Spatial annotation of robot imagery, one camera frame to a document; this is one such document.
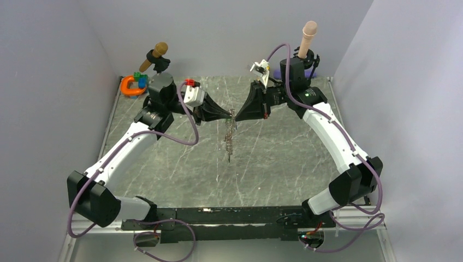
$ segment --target marble table surface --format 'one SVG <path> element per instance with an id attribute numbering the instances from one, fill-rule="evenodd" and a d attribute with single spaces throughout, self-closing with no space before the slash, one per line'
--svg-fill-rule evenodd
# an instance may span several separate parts
<path id="1" fill-rule="evenodd" d="M 179 84 L 185 78 L 174 78 Z M 222 108 L 239 111 L 249 92 L 248 76 L 195 77 Z M 328 97 L 339 118 L 326 78 L 312 81 Z M 104 152 L 120 139 L 141 109 L 145 96 L 120 95 Z M 166 133 L 192 140 L 186 116 L 174 115 Z M 115 195 L 141 195 L 159 207 L 300 205 L 325 189 L 337 175 L 328 150 L 315 132 L 286 105 L 272 108 L 267 120 L 238 122 L 228 163 L 225 120 L 203 122 L 199 143 L 161 138 L 128 169 Z"/>

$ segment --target light gray wall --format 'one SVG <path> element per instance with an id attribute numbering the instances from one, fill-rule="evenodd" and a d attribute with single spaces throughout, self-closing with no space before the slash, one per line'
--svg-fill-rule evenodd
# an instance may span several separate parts
<path id="1" fill-rule="evenodd" d="M 463 2 L 375 0 L 334 76 L 398 261 L 463 257 Z"/>
<path id="2" fill-rule="evenodd" d="M 94 163 L 117 88 L 74 0 L 0 1 L 0 260 L 56 261 L 66 178 Z"/>
<path id="3" fill-rule="evenodd" d="M 244 75 L 282 42 L 299 46 L 302 28 L 318 23 L 318 73 L 333 76 L 372 0 L 123 1 L 80 0 L 116 72 L 133 74 L 159 41 L 174 75 Z M 286 52 L 271 63 L 279 68 Z"/>

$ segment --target white plastic bracket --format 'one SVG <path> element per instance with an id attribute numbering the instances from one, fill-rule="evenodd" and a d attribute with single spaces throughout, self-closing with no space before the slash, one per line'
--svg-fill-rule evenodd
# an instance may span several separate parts
<path id="1" fill-rule="evenodd" d="M 262 59 L 260 63 L 254 62 L 254 64 L 251 66 L 250 72 L 257 75 L 259 77 L 259 81 L 264 84 L 265 88 L 267 88 L 270 75 L 269 62 L 267 62 L 265 59 Z"/>
<path id="2" fill-rule="evenodd" d="M 201 87 L 187 86 L 183 102 L 185 102 L 187 106 L 194 108 L 203 104 L 205 95 L 206 92 L 204 92 Z"/>

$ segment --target orange plastic ring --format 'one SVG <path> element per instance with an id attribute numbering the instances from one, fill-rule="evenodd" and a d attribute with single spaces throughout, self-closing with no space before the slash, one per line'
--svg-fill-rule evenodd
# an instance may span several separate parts
<path id="1" fill-rule="evenodd" d="M 129 88 L 130 83 L 135 82 L 135 78 L 132 75 L 128 75 L 121 81 L 121 92 L 126 96 L 139 96 L 146 90 L 145 88 Z"/>

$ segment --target brown microphone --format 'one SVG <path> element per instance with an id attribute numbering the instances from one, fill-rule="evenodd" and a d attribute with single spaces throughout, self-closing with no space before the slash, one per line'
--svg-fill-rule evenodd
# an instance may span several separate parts
<path id="1" fill-rule="evenodd" d="M 298 53 L 299 58 L 304 59 L 307 57 L 307 51 L 315 34 L 317 34 L 317 23 L 314 21 L 307 22 L 302 29 L 302 41 Z"/>
<path id="2" fill-rule="evenodd" d="M 151 52 L 151 54 L 155 57 L 155 58 L 159 58 L 160 56 L 163 56 L 165 55 L 165 53 L 167 52 L 167 49 L 169 49 L 169 47 L 167 46 L 166 43 L 164 42 L 159 42 L 156 44 L 155 48 L 153 49 L 153 51 Z M 143 64 L 141 64 L 140 68 L 138 69 L 140 72 L 144 72 L 148 69 L 148 67 L 150 67 L 151 65 L 151 62 L 148 61 L 148 59 L 146 59 Z"/>

